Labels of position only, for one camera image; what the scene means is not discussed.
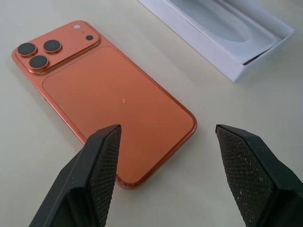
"phone back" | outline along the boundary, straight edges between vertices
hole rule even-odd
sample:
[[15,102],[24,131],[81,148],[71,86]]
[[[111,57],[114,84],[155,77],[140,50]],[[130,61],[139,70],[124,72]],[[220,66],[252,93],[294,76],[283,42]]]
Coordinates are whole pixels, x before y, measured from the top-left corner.
[[194,133],[194,116],[86,22],[29,43],[13,51],[15,63],[83,143],[122,126],[120,186],[141,185]]

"white table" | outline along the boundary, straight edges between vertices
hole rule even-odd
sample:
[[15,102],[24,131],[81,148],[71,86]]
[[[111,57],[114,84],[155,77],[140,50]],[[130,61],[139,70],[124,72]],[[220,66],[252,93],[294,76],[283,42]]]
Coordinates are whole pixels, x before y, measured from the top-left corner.
[[28,226],[61,168],[82,147],[11,52],[78,19],[198,119],[195,135],[144,186],[115,187],[107,226],[244,227],[226,181],[218,123],[259,135],[303,181],[303,2],[258,2],[297,32],[267,65],[233,84],[137,0],[1,1],[0,226]]

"camera lens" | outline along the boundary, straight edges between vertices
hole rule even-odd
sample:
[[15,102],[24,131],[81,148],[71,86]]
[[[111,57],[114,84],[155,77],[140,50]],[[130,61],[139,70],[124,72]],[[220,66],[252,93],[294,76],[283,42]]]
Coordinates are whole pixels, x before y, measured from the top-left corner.
[[92,35],[88,35],[85,37],[87,40],[92,40],[94,37]]
[[44,43],[43,48],[46,52],[55,52],[61,48],[61,43],[58,40],[48,40]]
[[42,55],[34,56],[31,58],[31,60],[29,60],[29,65],[33,69],[40,69],[40,68],[44,67],[45,65],[47,65],[47,63],[48,63],[48,59]]
[[36,50],[36,46],[31,43],[21,44],[18,47],[18,53],[21,55],[29,55],[33,53],[35,50]]

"white box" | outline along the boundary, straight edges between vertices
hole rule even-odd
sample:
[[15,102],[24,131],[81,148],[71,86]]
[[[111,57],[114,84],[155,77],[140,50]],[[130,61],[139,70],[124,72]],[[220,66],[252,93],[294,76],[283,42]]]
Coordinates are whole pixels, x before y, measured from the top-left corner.
[[251,0],[139,0],[232,82],[294,29]]

